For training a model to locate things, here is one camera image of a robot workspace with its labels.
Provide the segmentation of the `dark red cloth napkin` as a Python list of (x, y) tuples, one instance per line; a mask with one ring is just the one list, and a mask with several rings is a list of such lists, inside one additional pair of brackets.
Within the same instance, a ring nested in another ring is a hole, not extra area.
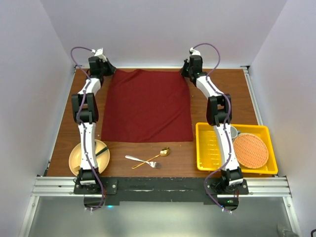
[(115, 72), (105, 103), (103, 141), (158, 143), (193, 138), (190, 90), (179, 72)]

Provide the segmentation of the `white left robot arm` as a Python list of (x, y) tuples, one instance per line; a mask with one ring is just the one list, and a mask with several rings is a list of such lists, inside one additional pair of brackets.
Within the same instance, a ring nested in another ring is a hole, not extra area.
[(104, 77), (111, 76), (116, 68), (103, 55), (88, 59), (89, 72), (83, 88), (71, 96), (74, 121), (80, 134), (81, 158), (75, 193), (103, 194), (104, 186), (100, 180), (96, 159), (95, 128), (99, 113), (95, 96), (103, 85)]

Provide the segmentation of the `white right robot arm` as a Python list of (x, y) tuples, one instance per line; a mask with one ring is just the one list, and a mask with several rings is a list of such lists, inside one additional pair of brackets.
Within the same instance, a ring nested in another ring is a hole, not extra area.
[(222, 192), (231, 194), (243, 183), (243, 174), (233, 148), (231, 97), (216, 87), (210, 76), (203, 71), (202, 65), (202, 56), (194, 50), (184, 60), (181, 75), (189, 78), (207, 98), (206, 119), (213, 127), (222, 159), (219, 188)]

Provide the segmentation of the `grey mug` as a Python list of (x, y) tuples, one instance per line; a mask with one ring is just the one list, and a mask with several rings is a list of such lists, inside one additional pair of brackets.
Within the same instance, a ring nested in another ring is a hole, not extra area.
[(232, 141), (234, 141), (239, 135), (241, 134), (241, 131), (235, 128), (234, 126), (231, 126), (231, 137)]

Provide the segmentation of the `gold spoon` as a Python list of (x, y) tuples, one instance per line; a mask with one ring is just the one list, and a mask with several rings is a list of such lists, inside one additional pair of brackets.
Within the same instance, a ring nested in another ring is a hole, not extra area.
[(166, 157), (170, 154), (170, 152), (171, 152), (171, 149), (169, 147), (165, 147), (165, 148), (160, 150), (159, 154), (157, 154), (156, 156), (154, 156), (148, 160), (145, 160), (145, 161), (154, 161), (154, 159), (156, 159), (158, 157)]

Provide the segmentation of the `yellow plastic tray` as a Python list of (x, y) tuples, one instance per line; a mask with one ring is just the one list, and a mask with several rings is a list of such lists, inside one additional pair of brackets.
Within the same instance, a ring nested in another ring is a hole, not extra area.
[[(263, 125), (233, 124), (240, 132), (234, 139), (235, 155), (243, 173), (276, 175), (277, 162), (269, 129)], [(219, 145), (213, 127), (205, 122), (196, 124), (197, 168), (215, 171), (222, 165)]]

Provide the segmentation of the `cream round plate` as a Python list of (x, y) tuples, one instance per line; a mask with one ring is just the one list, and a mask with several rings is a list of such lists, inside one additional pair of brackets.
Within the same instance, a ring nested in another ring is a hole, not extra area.
[[(95, 140), (96, 142), (96, 160), (98, 164), (99, 173), (102, 173), (109, 164), (110, 161), (110, 151), (106, 149), (101, 152), (107, 145), (100, 141)], [(81, 143), (78, 143), (70, 153), (69, 156), (69, 168), (71, 172), (77, 176), (79, 174), (81, 164)]]

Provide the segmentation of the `silver fork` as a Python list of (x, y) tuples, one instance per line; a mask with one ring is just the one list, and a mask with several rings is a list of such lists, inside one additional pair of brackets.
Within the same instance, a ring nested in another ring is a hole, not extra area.
[(140, 166), (143, 165), (143, 164), (148, 164), (151, 168), (156, 168), (156, 169), (162, 168), (162, 165), (161, 165), (160, 163), (158, 163), (158, 162), (145, 161), (145, 160), (141, 160), (141, 159), (138, 159), (138, 158), (136, 158), (136, 157), (128, 156), (128, 155), (125, 155), (125, 158), (130, 159), (130, 160), (134, 160), (134, 161), (139, 161), (139, 162), (140, 162), (139, 165), (133, 166), (132, 169), (136, 169), (136, 168), (140, 167)]

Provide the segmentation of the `orange woven round mat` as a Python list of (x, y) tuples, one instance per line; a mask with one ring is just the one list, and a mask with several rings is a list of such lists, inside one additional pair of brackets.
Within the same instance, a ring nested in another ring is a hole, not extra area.
[(244, 167), (256, 169), (268, 161), (268, 148), (256, 135), (242, 133), (233, 141), (233, 146), (238, 162)]

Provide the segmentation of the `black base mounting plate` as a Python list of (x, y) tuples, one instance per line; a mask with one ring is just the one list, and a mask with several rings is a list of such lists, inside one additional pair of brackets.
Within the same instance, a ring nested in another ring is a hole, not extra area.
[(82, 185), (76, 178), (74, 194), (84, 196), (84, 206), (120, 205), (122, 202), (202, 202), (219, 203), (235, 210), (238, 198), (249, 194), (246, 181), (224, 188), (219, 178), (190, 177), (102, 177), (101, 184)]

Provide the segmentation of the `aluminium right side rail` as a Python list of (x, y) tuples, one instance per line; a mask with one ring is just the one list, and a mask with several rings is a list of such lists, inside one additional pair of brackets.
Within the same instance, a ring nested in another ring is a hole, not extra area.
[(252, 105), (253, 105), (253, 108), (254, 108), (254, 112), (255, 112), (256, 119), (257, 119), (257, 123), (259, 125), (264, 125), (264, 123), (262, 121), (262, 116), (261, 116), (261, 113), (260, 113), (260, 109), (258, 107), (258, 103), (257, 103), (257, 100), (256, 100), (256, 96), (255, 96), (255, 93), (254, 93), (254, 89), (253, 89), (253, 86), (252, 86), (252, 80), (251, 80), (250, 73), (249, 73), (249, 68), (250, 67), (249, 66), (241, 66), (240, 68), (243, 70), (243, 73), (244, 73), (244, 76), (245, 76), (245, 80), (246, 80), (247, 87), (248, 87), (248, 90), (249, 90), (249, 94), (250, 94), (250, 98), (251, 98)]

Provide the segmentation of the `aluminium rail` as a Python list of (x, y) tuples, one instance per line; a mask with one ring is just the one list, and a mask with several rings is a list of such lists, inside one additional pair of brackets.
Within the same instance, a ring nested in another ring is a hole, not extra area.
[[(249, 195), (252, 197), (291, 197), (287, 178), (246, 177)], [(74, 195), (73, 177), (38, 177), (32, 196), (68, 197)]]
[(250, 98), (251, 98), (252, 105), (253, 105), (253, 108), (254, 108), (254, 112), (255, 112), (256, 119), (257, 119), (257, 123), (259, 125), (264, 125), (264, 123), (262, 121), (262, 116), (261, 116), (261, 113), (260, 113), (260, 109), (258, 107), (258, 103), (257, 103), (257, 100), (256, 100), (256, 96), (255, 96), (255, 93), (254, 93), (254, 89), (253, 89), (253, 86), (252, 86), (252, 80), (251, 80), (250, 73), (249, 73), (249, 68), (250, 67), (249, 66), (241, 66), (240, 68), (243, 70), (243, 73), (244, 73), (244, 76), (245, 76), (245, 80), (246, 80), (247, 87), (248, 87), (248, 90), (249, 90), (249, 94), (250, 94)]

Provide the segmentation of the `aluminium front rail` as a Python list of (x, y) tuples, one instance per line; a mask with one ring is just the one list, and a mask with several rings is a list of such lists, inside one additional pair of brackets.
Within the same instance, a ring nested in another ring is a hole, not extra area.
[[(291, 197), (287, 178), (246, 177), (249, 195), (252, 197)], [(32, 196), (68, 197), (74, 195), (73, 177), (38, 177)]]

